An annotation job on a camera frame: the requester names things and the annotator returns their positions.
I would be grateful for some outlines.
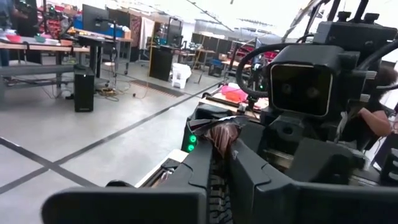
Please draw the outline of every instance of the person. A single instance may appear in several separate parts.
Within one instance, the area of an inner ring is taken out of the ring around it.
[[[393,85],[397,81],[398,72],[391,67],[380,67],[375,77],[376,86]],[[390,122],[380,103],[385,91],[375,91],[367,105],[360,109],[358,114],[351,118],[340,137],[340,142],[354,142],[367,138],[378,138],[391,133]]]
[[[0,14],[6,18],[5,27],[3,29],[11,29],[11,17],[17,16],[21,18],[27,18],[26,15],[20,13],[14,5],[13,0],[0,0]],[[10,56],[8,49],[0,49],[0,59],[1,59],[1,66],[9,66]]]

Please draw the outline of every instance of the machine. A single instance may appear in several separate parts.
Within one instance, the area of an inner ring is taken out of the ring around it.
[[[259,121],[201,105],[186,127],[189,154],[165,161],[150,188],[66,190],[45,202],[44,223],[394,223],[398,151],[374,175],[362,149],[337,144],[371,93],[398,88],[374,84],[380,58],[398,48],[397,29],[375,24],[377,14],[362,19],[367,3],[352,21],[339,12],[338,22],[322,22],[313,44],[268,45],[242,59],[236,79],[249,102],[269,98]],[[267,91],[248,88],[244,65],[273,50]]]

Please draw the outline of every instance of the computer tower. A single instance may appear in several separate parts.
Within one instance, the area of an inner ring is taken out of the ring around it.
[[[94,72],[88,67],[75,67],[75,112],[94,110]]]

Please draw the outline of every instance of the green led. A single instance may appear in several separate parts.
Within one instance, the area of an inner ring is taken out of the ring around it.
[[[189,141],[195,143],[197,141],[197,137],[194,135],[189,136]]]
[[[194,148],[195,148],[194,145],[189,145],[188,148],[187,148],[187,151],[188,152],[192,152]]]

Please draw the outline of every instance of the gray concrete floor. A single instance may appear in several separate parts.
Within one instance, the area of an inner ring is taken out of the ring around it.
[[[174,98],[129,86],[125,81],[135,78],[172,88],[132,63],[130,77],[118,78],[118,89],[124,90],[118,102],[95,98],[92,113],[75,113],[73,101],[54,99],[51,86],[7,91],[6,109],[0,111],[0,222],[41,223],[44,200],[69,187],[103,186],[113,179],[137,183],[180,148],[198,96],[220,82],[204,75],[196,84],[199,74]]]

